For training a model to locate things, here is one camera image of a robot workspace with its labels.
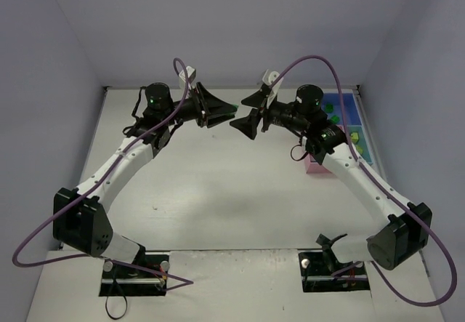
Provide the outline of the lime lego brick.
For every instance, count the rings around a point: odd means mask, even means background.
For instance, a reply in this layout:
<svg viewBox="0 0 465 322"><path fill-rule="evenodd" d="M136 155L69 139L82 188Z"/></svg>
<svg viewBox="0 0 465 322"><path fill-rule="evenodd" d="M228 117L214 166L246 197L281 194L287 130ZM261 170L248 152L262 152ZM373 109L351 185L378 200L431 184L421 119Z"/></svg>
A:
<svg viewBox="0 0 465 322"><path fill-rule="evenodd" d="M362 148L361 146L356 145L355 148L356 148L356 151L357 151L360 155L363 154L363 148Z"/></svg>
<svg viewBox="0 0 465 322"><path fill-rule="evenodd" d="M350 133L350 139L354 144L357 144L360 140L360 136L358 132L351 132Z"/></svg>

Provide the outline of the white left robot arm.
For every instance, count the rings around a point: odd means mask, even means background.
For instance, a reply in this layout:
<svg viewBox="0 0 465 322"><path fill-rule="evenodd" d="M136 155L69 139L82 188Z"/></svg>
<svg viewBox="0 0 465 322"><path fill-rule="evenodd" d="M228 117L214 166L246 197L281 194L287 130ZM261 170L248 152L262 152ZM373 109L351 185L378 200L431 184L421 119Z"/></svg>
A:
<svg viewBox="0 0 465 322"><path fill-rule="evenodd" d="M131 178L164 149L185 122L212 128L235 117L237 108L211 94L195 82L196 70L180 71L186 89L184 100L173 101L170 88L162 82L144 86L139 98L147 107L133 125L124 129L125 138L117 151L87 180L72 190L61 188L54 196L52 234L58 241L89 255L139 265L145 258L143 245L113 230L108 212L117 195Z"/></svg>

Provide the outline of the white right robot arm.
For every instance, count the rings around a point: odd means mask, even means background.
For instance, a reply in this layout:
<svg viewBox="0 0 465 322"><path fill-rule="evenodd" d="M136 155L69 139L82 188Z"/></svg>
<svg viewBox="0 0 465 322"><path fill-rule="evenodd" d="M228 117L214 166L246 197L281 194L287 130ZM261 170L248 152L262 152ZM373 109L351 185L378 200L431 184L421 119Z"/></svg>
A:
<svg viewBox="0 0 465 322"><path fill-rule="evenodd" d="M366 163L345 132L322 110L320 87L303 85L297 89L294 101L278 101L278 75L277 71L264 72L260 89L242 100L251 112L231 125L250 139L272 125L295 134L304 146L304 154L341 180L376 224L376 234L366 239L339 243L319 236L317 243L328 251L332 261L372 259L382 268L394 270L427 245L429 234L425 228L432 222L431 209L394 192Z"/></svg>

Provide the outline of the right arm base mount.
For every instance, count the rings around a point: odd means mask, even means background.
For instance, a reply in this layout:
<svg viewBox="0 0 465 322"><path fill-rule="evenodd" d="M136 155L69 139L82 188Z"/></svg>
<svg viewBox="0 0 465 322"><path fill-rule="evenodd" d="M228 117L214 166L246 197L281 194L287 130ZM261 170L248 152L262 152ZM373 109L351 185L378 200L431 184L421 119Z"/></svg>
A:
<svg viewBox="0 0 465 322"><path fill-rule="evenodd" d="M365 265L340 264L331 267L321 250L300 251L299 269L304 293L342 293L369 291Z"/></svg>

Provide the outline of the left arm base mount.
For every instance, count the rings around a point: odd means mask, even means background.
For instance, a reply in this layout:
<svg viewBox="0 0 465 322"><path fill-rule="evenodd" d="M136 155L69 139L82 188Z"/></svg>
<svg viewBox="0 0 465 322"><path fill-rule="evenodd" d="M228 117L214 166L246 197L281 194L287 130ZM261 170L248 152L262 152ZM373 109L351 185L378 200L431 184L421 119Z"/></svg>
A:
<svg viewBox="0 0 465 322"><path fill-rule="evenodd" d="M169 271L169 255L152 253L146 256L145 267L163 273L149 273L124 265L105 262L100 280L100 297L164 297Z"/></svg>

